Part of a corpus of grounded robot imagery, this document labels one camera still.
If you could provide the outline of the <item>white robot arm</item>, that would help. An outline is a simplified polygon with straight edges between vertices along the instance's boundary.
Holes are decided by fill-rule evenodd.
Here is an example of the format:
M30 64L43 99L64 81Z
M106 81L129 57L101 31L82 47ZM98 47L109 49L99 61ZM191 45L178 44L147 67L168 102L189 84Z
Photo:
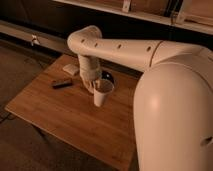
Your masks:
M213 51L164 40L104 39L96 26L71 33L86 84L99 58L143 75L134 93L140 171L213 171Z

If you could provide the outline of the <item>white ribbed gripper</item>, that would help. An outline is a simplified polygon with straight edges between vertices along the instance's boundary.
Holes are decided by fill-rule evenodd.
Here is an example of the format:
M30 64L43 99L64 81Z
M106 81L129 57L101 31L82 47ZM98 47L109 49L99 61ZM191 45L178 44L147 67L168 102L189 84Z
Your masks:
M94 94L94 88L99 89L101 85L101 66L97 57L78 56L80 66L80 77L86 89Z

